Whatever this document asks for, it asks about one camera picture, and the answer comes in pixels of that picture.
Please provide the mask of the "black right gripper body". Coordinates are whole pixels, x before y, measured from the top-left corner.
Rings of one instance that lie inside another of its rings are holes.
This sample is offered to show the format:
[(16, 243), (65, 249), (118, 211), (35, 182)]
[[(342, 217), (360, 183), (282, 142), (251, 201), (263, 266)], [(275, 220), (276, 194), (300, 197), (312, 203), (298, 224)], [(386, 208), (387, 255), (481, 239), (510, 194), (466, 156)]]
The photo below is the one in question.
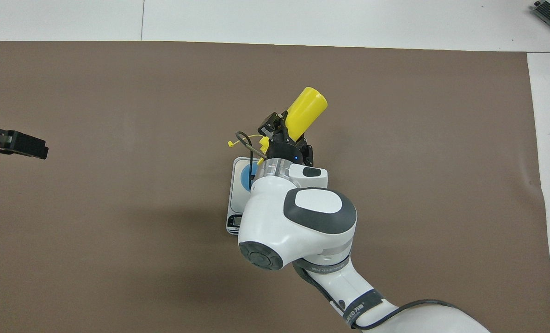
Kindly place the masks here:
[(289, 160), (294, 164), (313, 166), (313, 150), (303, 150), (302, 135), (297, 142), (291, 137), (273, 135), (269, 141), (268, 159)]

